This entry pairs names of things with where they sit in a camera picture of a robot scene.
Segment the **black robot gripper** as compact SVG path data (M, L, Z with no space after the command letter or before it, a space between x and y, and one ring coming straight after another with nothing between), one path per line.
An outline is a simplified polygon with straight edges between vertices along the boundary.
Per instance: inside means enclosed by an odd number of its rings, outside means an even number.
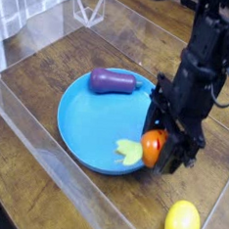
M206 145L201 128L229 77L229 0L198 0L191 38L181 64L169 81L163 74L151 94L143 134L163 129L167 140L160 150L155 174L192 167Z

